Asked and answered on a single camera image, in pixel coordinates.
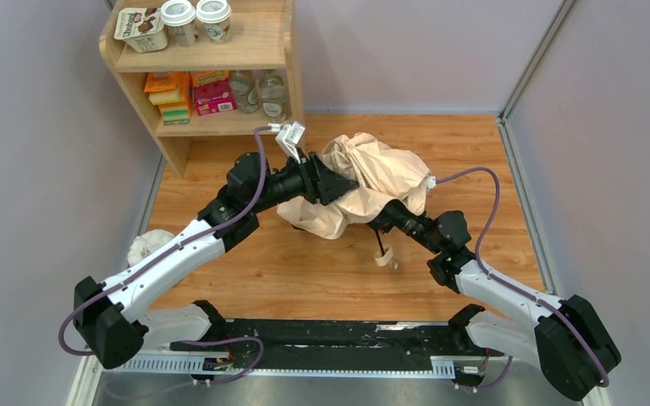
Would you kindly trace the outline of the beige folding umbrella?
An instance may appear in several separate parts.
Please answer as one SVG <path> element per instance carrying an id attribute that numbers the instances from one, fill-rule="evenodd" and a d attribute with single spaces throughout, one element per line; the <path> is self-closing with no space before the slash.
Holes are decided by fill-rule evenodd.
<path id="1" fill-rule="evenodd" d="M 360 132 L 331 140 L 320 158 L 360 187 L 327 206 L 303 197 L 278 205 L 278 215 L 292 226 L 323 239 L 338 239 L 350 224 L 370 222 L 391 200 L 401 200 L 417 215 L 424 212 L 426 179 L 433 174 L 414 152 L 393 148 Z"/>

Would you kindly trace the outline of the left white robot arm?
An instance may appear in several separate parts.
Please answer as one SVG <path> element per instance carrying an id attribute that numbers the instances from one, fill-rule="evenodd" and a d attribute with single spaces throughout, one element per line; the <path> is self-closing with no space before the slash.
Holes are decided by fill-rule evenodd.
<path id="1" fill-rule="evenodd" d="M 79 281 L 69 322 L 84 339 L 88 354 L 107 370 L 117 368 L 155 332 L 145 320 L 151 303 L 197 267 L 249 237 L 259 227 L 258 213 L 296 197 L 327 206 L 358 186 L 315 153 L 290 157 L 281 169 L 271 169 L 261 153 L 245 153 L 227 172 L 217 196 L 172 240 L 100 283 L 93 277 Z"/>

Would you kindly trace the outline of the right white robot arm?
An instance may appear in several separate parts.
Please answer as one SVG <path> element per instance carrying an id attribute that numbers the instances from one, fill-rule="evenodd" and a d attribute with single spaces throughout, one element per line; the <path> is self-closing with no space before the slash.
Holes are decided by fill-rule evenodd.
<path id="1" fill-rule="evenodd" d="M 470 343 L 490 348 L 538 368 L 548 383 L 573 401 L 609 381 L 622 356 L 592 304 L 530 288 L 497 271 L 468 248 L 471 235 L 462 211 L 436 218 L 416 215 L 391 200 L 368 227 L 396 228 L 433 253 L 427 262 L 435 282 L 482 301 L 453 319 Z"/>

